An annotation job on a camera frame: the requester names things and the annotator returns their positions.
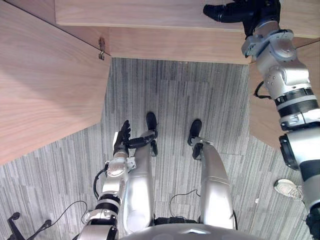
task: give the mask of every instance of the wooden panel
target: wooden panel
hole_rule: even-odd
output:
[[[109,28],[99,26],[61,26],[56,24],[55,0],[6,0],[6,2],[37,16],[72,34],[86,43],[99,48],[99,38],[105,39],[105,52],[109,53]]]
[[[0,1],[0,164],[100,121],[110,57]]]
[[[60,25],[211,28],[243,32],[242,23],[220,23],[203,14],[205,4],[230,0],[55,0]],[[284,0],[280,25],[297,37],[320,37],[320,1]]]
[[[303,47],[308,44],[313,44],[320,41],[320,38],[305,38],[305,37],[294,37],[292,40],[292,44],[296,48]]]
[[[312,90],[320,100],[320,42],[297,48],[297,54],[299,60],[308,67]],[[250,134],[266,144],[278,148],[280,146],[278,138],[284,132],[279,124],[280,116],[276,110],[276,105],[272,100],[259,99],[253,96],[257,85],[262,80],[256,64],[251,63],[249,75]],[[259,93],[268,95],[267,89],[263,86]]]
[[[113,57],[248,64],[245,34],[212,29],[110,28]]]

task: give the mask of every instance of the silver robot leg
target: silver robot leg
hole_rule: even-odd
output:
[[[154,133],[146,131],[141,137]],[[148,227],[154,217],[154,193],[151,172],[152,148],[148,144],[135,151],[136,168],[128,174],[123,201],[122,222],[127,234]]]
[[[206,225],[235,229],[229,180],[224,164],[211,143],[203,143],[200,156],[200,221]]]

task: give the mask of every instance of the shoe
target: shoe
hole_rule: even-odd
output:
[[[157,118],[156,115],[153,112],[148,112],[146,117],[146,125],[148,127],[149,131],[154,131],[155,137],[157,138],[158,136],[158,131],[157,131]]]
[[[295,201],[301,201],[302,199],[304,199],[301,186],[295,185],[292,181],[288,179],[280,179],[276,181],[273,187],[274,190],[276,190],[278,193],[292,198]]]
[[[189,137],[188,137],[188,141],[187,141],[189,146],[193,146],[191,139],[195,138],[195,137],[199,137],[201,128],[202,128],[201,120],[200,119],[194,120],[191,127],[190,127]]]

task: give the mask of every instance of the gray carpet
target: gray carpet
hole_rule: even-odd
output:
[[[201,163],[187,145],[190,125],[200,118],[201,135],[214,142],[225,164],[239,230],[268,240],[311,239],[303,203],[273,190],[281,178],[301,184],[299,173],[285,166],[278,150],[249,135],[248,66],[114,58],[111,69],[101,123],[0,166],[1,239],[9,237],[7,218],[16,211],[29,237],[73,201],[92,209],[92,182],[112,158],[114,133],[128,119],[137,137],[146,130],[148,111],[158,119],[159,154],[152,159],[157,217],[170,216],[174,194],[200,188]],[[38,239],[72,239],[82,229],[84,209],[83,203],[72,206]],[[196,220],[199,197],[176,197],[172,211]]]

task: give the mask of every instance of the wire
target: wire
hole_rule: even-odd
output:
[[[106,164],[104,165],[104,168],[101,169],[101,170],[95,175],[95,177],[94,177],[94,180],[93,180],[93,193],[94,193],[94,196],[95,196],[95,198],[96,198],[97,200],[98,200],[98,198],[99,198],[99,194],[98,194],[98,192],[97,192],[97,181],[98,181],[100,175],[101,175],[102,173],[104,173],[105,171],[108,170],[108,167],[109,167],[109,164],[106,163]]]
[[[238,220],[235,210],[233,210],[232,216],[234,217],[234,223],[235,223],[235,230],[238,230]]]
[[[260,82],[258,84],[258,86],[256,87],[255,91],[254,91],[254,96],[259,98],[259,99],[272,99],[271,96],[267,96],[267,95],[259,95],[259,90],[262,87],[262,85],[264,84],[264,81]]]
[[[85,223],[82,221],[82,218],[83,218],[83,216],[84,216],[84,215],[86,214],[86,212],[87,212],[88,205],[87,205],[87,203],[86,203],[85,201],[82,201],[82,200],[74,201],[73,203],[71,203],[71,204],[63,211],[63,213],[59,216],[59,218],[58,218],[53,224],[51,224],[50,226],[47,226],[47,227],[41,229],[40,231],[35,232],[35,233],[34,233],[32,236],[30,236],[27,240],[33,239],[36,235],[38,235],[38,233],[40,233],[40,232],[42,232],[42,231],[44,231],[44,230],[46,230],[46,229],[48,229],[48,228],[51,228],[53,225],[55,225],[55,224],[61,219],[61,217],[66,213],[66,211],[67,211],[73,204],[76,204],[76,203],[84,203],[84,204],[85,204],[85,211],[84,211],[84,213],[83,213],[83,215],[82,215],[82,217],[81,217],[81,222],[82,222],[83,224],[85,224]]]
[[[170,211],[170,214],[171,214],[171,216],[173,217],[173,218],[175,218],[175,216],[173,215],[173,213],[172,213],[172,211],[171,211],[171,202],[172,202],[172,200],[175,198],[175,197],[177,197],[177,196],[185,196],[185,195],[188,195],[188,194],[191,194],[191,193],[193,193],[195,191],[195,194],[198,196],[198,197],[200,197],[200,195],[198,194],[198,189],[194,189],[194,190],[192,190],[192,191],[190,191],[190,192],[188,192],[188,193],[179,193],[179,194],[176,194],[176,195],[173,195],[172,197],[171,197],[171,199],[170,199],[170,201],[169,201],[169,211]]]

